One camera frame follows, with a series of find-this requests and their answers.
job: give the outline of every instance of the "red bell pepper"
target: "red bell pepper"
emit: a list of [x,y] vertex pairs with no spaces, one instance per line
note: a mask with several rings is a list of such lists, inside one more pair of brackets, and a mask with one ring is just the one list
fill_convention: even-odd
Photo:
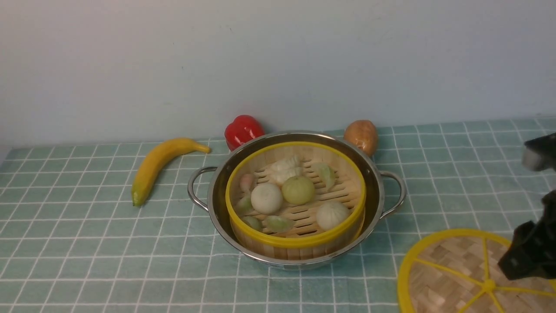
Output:
[[234,151],[249,140],[263,136],[261,124],[251,115],[240,115],[226,127],[224,137],[230,151]]

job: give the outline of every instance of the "teal grid tablecloth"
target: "teal grid tablecloth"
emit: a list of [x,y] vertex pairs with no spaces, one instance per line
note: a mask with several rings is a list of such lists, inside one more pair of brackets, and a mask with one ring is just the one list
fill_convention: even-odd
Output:
[[[222,139],[171,162],[141,209],[131,182],[157,143],[13,150],[0,165],[0,312],[395,313],[398,267],[423,236],[510,237],[539,218],[556,175],[524,169],[522,146],[555,131],[555,118],[380,128],[374,160],[404,177],[406,203],[343,259],[303,272],[240,256],[189,200],[190,174],[227,158]],[[388,207],[398,187],[385,189]]]

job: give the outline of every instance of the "bamboo steamer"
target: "bamboo steamer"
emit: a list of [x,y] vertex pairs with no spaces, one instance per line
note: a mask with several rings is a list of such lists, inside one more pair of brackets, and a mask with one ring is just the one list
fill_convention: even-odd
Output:
[[400,267],[401,312],[556,312],[555,281],[506,279],[497,263],[510,244],[475,229],[450,229],[423,238]]
[[[300,206],[284,201],[280,210],[273,214],[295,221],[293,229],[288,232],[271,232],[264,222],[267,215],[256,211],[247,216],[259,219],[263,229],[259,232],[251,228],[234,210],[234,205],[244,196],[239,183],[241,176],[252,173],[256,176],[257,184],[266,183],[270,180],[270,165],[293,155],[300,158],[303,175],[315,184],[315,198]],[[311,170],[311,165],[319,162],[328,164],[336,174],[336,183],[328,192],[317,173]],[[305,141],[270,145],[249,155],[234,169],[226,186],[226,206],[231,227],[241,245],[261,255],[282,260],[321,257],[351,243],[363,226],[365,197],[363,175],[351,159],[326,145]],[[335,228],[324,231],[316,223],[316,211],[328,201],[343,203],[350,215]]]

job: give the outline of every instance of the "banana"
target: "banana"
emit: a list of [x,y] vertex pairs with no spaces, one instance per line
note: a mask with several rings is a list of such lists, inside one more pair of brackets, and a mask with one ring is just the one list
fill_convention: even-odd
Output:
[[210,153],[210,148],[190,138],[174,138],[152,149],[139,166],[131,187],[131,199],[134,207],[140,207],[151,193],[152,186],[162,168],[173,158],[193,151]]

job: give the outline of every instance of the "pot handle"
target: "pot handle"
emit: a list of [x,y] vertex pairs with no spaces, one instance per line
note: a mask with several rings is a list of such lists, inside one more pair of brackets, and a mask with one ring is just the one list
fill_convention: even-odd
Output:
[[382,213],[380,219],[383,219],[388,215],[394,213],[404,203],[405,196],[408,195],[408,190],[407,187],[405,186],[404,180],[401,177],[399,177],[397,174],[394,174],[392,172],[381,171],[380,175],[395,180],[400,186],[400,197],[398,198],[398,202],[396,202],[396,204],[393,207],[388,209],[388,211]]
[[187,194],[189,195],[189,198],[191,198],[191,200],[197,204],[198,206],[200,206],[202,209],[204,209],[205,211],[209,211],[209,207],[207,206],[207,204],[203,201],[201,201],[201,199],[199,199],[199,197],[197,197],[197,195],[195,194],[195,191],[193,190],[193,184],[195,182],[195,180],[201,176],[201,174],[203,173],[207,173],[207,172],[214,172],[216,171],[217,167],[204,167],[204,168],[200,168],[198,170],[196,170],[195,172],[193,172],[193,174],[191,174],[191,177],[189,178],[189,182],[187,183]]

